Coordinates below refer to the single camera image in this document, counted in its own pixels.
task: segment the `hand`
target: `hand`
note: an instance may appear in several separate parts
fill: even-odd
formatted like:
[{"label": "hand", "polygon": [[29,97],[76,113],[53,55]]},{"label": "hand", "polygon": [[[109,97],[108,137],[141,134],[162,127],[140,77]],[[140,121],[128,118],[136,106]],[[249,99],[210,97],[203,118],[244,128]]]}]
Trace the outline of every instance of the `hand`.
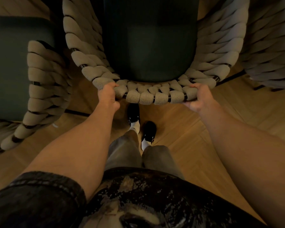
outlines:
[{"label": "hand", "polygon": [[199,113],[201,110],[206,108],[211,108],[213,106],[219,105],[216,100],[214,100],[209,87],[205,84],[194,83],[190,85],[198,89],[197,92],[197,101],[187,101],[183,104],[188,107],[190,110]]},{"label": "hand", "polygon": [[102,90],[98,91],[99,104],[103,104],[107,107],[112,107],[114,113],[120,108],[120,103],[115,101],[114,87],[119,86],[115,82],[106,84]]}]

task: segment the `dark green cushion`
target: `dark green cushion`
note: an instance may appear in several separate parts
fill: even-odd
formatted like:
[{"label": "dark green cushion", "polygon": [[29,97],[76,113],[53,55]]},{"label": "dark green cushion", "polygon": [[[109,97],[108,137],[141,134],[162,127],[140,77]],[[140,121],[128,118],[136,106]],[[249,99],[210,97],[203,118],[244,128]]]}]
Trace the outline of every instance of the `dark green cushion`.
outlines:
[{"label": "dark green cushion", "polygon": [[122,78],[173,80],[189,68],[199,0],[104,0],[103,43]]},{"label": "dark green cushion", "polygon": [[0,17],[0,119],[21,121],[27,111],[30,40],[57,46],[55,28],[43,18]]}]

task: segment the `parquet floor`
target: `parquet floor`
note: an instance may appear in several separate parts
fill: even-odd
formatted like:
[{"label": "parquet floor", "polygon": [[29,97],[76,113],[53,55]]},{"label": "parquet floor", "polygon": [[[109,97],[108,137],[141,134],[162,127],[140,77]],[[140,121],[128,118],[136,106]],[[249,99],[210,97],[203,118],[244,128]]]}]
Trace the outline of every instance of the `parquet floor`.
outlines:
[{"label": "parquet floor", "polygon": [[[200,3],[200,9],[205,11],[203,8],[209,7],[203,6],[203,3],[207,3],[207,0],[201,0]],[[230,74],[240,70],[240,65],[236,65]],[[98,101],[96,89],[74,65],[71,67],[71,73],[75,78],[75,87],[69,109],[91,113]],[[213,95],[234,117],[285,140],[285,90],[275,93],[270,92],[268,88],[253,91],[246,79],[240,77],[215,87]],[[121,109],[114,117],[111,141],[128,129],[125,108],[126,103],[122,101]],[[189,111],[181,104],[141,105],[140,109],[142,122],[152,120],[158,126],[155,145],[166,145],[170,148],[175,161],[189,182],[213,192],[259,218],[239,193],[220,162],[198,114]],[[56,122],[58,128],[49,126],[40,130],[14,150],[0,155],[0,189],[19,175],[43,147],[84,119],[64,114]]]}]

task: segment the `beige rope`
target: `beige rope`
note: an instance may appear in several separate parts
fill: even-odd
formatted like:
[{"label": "beige rope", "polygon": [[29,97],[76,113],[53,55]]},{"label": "beige rope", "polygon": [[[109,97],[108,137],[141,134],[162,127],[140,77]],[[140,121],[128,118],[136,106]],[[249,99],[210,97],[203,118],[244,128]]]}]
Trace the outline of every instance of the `beige rope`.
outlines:
[{"label": "beige rope", "polygon": [[253,80],[285,89],[285,0],[250,13],[240,59]]},{"label": "beige rope", "polygon": [[28,111],[22,123],[0,120],[0,153],[19,145],[36,130],[55,122],[68,107],[72,82],[65,63],[56,52],[40,42],[28,43]]},{"label": "beige rope", "polygon": [[164,84],[140,84],[120,80],[106,60],[100,25],[89,0],[63,0],[64,31],[72,58],[77,66],[82,66],[83,75],[102,89],[109,82],[117,82],[116,97],[140,104],[180,103],[196,98],[193,82],[215,87],[213,77],[223,80],[229,73],[243,46],[248,19],[249,0],[227,0],[222,9],[198,26],[198,40],[194,61],[188,70],[178,78]]}]

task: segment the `shoe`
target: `shoe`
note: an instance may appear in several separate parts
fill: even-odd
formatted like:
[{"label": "shoe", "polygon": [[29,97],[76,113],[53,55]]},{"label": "shoe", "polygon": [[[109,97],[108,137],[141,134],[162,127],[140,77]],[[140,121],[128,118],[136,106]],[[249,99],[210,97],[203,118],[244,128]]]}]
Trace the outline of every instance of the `shoe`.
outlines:
[{"label": "shoe", "polygon": [[154,138],[156,135],[156,125],[154,122],[148,121],[143,127],[143,135],[141,140],[143,141],[144,139],[147,142],[151,142],[151,144],[154,142]]},{"label": "shoe", "polygon": [[139,105],[135,103],[131,103],[128,106],[128,123],[131,124],[132,122],[140,123],[140,116],[139,116]]}]

